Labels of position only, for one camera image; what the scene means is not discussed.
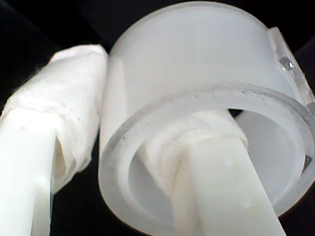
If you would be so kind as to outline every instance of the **wrapped rod end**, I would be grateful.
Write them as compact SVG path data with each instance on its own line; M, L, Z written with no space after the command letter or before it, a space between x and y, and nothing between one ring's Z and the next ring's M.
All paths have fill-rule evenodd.
M108 54L100 45L80 45L55 53L50 62L8 99L1 120L17 108L58 118L53 192L91 160Z

